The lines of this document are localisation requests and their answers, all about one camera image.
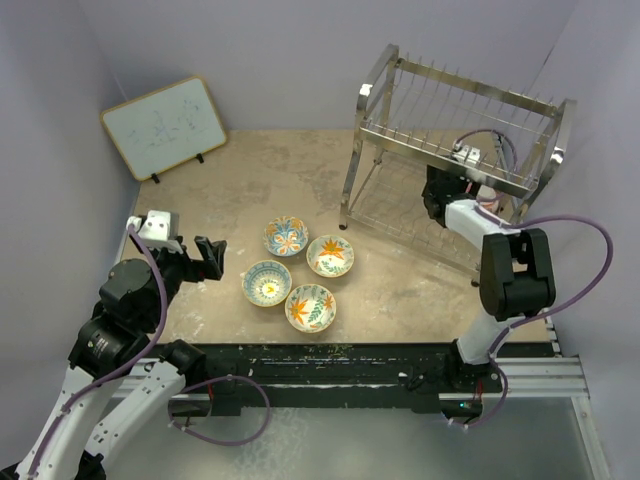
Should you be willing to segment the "red patterned bowl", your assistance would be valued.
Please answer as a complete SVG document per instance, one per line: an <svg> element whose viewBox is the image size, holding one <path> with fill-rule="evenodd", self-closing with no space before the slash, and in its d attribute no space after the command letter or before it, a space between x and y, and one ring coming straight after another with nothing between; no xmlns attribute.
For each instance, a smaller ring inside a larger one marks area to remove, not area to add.
<svg viewBox="0 0 640 480"><path fill-rule="evenodd" d="M501 193L486 185L481 185L476 195L477 203L491 213L498 212L501 198Z"/></svg>

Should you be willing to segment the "orange flower green leaf bowl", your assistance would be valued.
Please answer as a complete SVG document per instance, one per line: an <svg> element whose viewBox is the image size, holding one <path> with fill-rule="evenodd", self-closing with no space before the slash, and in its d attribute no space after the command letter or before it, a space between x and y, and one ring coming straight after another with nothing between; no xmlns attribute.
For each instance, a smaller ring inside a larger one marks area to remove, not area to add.
<svg viewBox="0 0 640 480"><path fill-rule="evenodd" d="M346 239L337 235L323 235L309 244L306 260L317 275L337 278L351 270L355 253L353 246Z"/></svg>

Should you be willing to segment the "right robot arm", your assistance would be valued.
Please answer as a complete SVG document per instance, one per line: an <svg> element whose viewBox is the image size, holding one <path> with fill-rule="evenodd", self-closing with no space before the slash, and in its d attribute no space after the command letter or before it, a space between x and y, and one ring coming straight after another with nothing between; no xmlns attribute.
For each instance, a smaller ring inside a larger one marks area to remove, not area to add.
<svg viewBox="0 0 640 480"><path fill-rule="evenodd" d="M468 181L426 168L423 204L430 219L480 252L478 277L482 311L456 339L445 366L446 383L467 391L490 369L490 361L516 328L552 306L555 278L547 235L538 228L510 225L482 207Z"/></svg>

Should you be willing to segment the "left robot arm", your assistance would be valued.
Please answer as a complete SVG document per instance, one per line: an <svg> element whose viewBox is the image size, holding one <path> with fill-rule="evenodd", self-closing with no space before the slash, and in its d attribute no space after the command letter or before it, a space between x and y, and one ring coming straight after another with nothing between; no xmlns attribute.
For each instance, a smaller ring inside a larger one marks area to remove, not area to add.
<svg viewBox="0 0 640 480"><path fill-rule="evenodd" d="M143 259L117 263L99 290L92 316L79 330L63 386L27 456L2 469L4 479L104 479L126 443L181 389L206 378L206 356L177 340L110 413L104 410L136 363L157 343L168 307L182 283L219 280L227 243L198 236L191 259L183 245L153 247L129 234Z"/></svg>

